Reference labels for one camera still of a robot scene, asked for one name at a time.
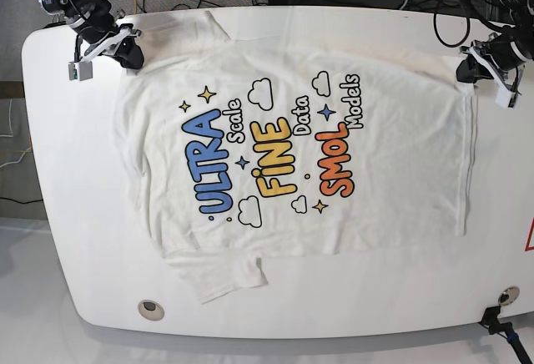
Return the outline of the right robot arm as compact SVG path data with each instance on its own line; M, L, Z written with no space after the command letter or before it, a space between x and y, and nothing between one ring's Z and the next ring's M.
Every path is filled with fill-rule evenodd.
M49 15L63 15L64 22L75 33L73 61L69 77L85 80L93 76L92 61L109 57L121 67L140 70L144 55L136 43L142 32L131 23L119 23L124 12L111 13L111 0L38 0Z

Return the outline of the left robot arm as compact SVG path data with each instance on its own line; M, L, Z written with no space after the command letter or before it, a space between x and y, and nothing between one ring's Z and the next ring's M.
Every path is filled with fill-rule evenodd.
M465 45L465 38L455 44L441 41L448 48L459 48L465 56L456 68L456 80L474 84L490 79L517 94L524 67L533 61L533 0L494 0L510 16L511 23L503 25L484 17L471 0L457 1L466 15L466 30L471 30L474 18L491 30L491 35L470 45Z

